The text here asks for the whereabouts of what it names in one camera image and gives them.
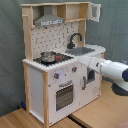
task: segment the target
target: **wooden frame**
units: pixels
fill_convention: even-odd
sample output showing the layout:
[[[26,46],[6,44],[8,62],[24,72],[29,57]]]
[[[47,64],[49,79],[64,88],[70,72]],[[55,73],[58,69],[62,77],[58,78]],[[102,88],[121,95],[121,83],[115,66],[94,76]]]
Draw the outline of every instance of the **wooden frame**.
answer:
[[[23,63],[24,79],[25,79],[25,93],[26,93],[26,110],[30,112],[30,82],[28,64]],[[42,72],[43,76],[43,104],[44,104],[44,127],[49,128],[49,92],[48,92],[48,72]]]
[[[54,14],[63,18],[65,23],[79,21],[79,32],[82,34],[83,40],[78,41],[78,46],[85,46],[86,20],[88,14],[88,4],[90,2],[67,2],[67,3],[43,3],[43,4],[22,4],[23,30],[26,59],[33,61],[33,46],[31,31],[35,27],[34,20],[43,15],[41,11],[45,5],[53,5]]]
[[[23,63],[24,65],[24,79],[25,79],[25,93],[26,93],[26,110],[30,111],[30,84],[29,84],[29,73],[28,73],[28,65]]]
[[[49,128],[49,93],[48,93],[48,73],[43,72],[43,102],[44,102],[44,126]]]
[[[102,75],[100,77],[100,88],[99,88],[99,96],[101,96],[101,85],[102,85]]]

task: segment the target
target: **burner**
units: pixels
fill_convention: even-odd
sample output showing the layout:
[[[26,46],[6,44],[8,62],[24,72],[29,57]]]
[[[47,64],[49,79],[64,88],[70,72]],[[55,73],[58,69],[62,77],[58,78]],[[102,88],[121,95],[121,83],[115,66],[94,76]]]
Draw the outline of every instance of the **burner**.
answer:
[[[41,60],[41,57],[34,59],[34,62],[40,63],[40,64],[45,65],[45,66],[48,67],[48,66],[51,66],[51,65],[54,65],[54,64],[57,64],[57,63],[61,63],[61,62],[64,62],[64,61],[67,61],[67,60],[70,60],[70,59],[73,58],[73,57],[70,57],[70,56],[67,56],[67,55],[56,53],[57,57],[60,56],[60,55],[62,56],[62,58],[61,59],[56,58],[56,61],[54,61],[54,62],[44,62],[44,61]]]

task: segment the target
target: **wooden toy kitchen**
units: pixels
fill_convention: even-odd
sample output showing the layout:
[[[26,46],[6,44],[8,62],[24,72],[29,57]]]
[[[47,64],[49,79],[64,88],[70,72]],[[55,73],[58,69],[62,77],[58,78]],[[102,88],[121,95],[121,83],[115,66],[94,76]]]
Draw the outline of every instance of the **wooden toy kitchen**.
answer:
[[[101,75],[79,62],[80,56],[104,56],[105,48],[85,44],[86,20],[99,22],[101,5],[21,6],[27,111],[48,128],[101,96]]]

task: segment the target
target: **faucet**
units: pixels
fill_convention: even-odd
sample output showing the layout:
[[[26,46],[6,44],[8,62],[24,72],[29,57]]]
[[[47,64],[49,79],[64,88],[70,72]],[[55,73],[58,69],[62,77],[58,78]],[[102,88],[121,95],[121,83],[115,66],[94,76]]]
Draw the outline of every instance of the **faucet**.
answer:
[[[80,33],[74,33],[70,38],[70,43],[67,45],[67,49],[73,49],[75,47],[75,44],[73,44],[72,40],[75,35],[80,36],[80,41],[82,41],[82,35]]]

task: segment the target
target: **oven door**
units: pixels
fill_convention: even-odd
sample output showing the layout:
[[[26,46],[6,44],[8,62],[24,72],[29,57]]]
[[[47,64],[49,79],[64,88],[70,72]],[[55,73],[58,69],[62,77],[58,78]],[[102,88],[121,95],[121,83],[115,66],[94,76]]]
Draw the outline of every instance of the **oven door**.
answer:
[[[50,125],[68,116],[79,108],[80,80],[64,80],[49,87]]]

